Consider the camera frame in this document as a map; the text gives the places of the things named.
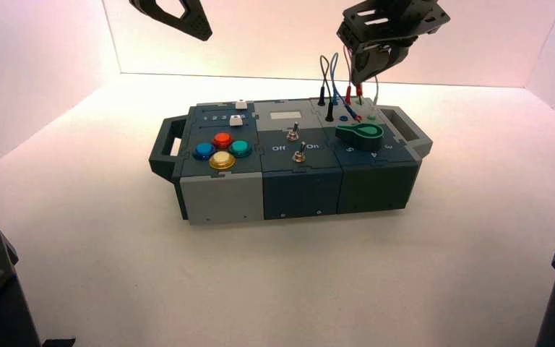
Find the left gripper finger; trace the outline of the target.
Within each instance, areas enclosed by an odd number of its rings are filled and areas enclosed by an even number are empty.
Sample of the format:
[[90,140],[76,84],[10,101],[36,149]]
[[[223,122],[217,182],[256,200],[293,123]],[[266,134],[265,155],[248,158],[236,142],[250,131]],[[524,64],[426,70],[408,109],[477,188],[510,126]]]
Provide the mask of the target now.
[[200,1],[176,1],[183,8],[180,16],[167,12],[156,0],[130,0],[129,3],[143,15],[198,40],[207,41],[212,35],[212,29]]

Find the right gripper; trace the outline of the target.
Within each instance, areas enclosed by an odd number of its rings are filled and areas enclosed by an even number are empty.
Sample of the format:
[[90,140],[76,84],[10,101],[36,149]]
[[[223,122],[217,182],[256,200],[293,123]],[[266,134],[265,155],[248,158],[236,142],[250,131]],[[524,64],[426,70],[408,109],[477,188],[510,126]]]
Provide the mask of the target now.
[[405,59],[412,43],[392,42],[433,34],[449,21],[438,1],[362,1],[345,9],[337,36],[355,53],[353,84],[360,85]]

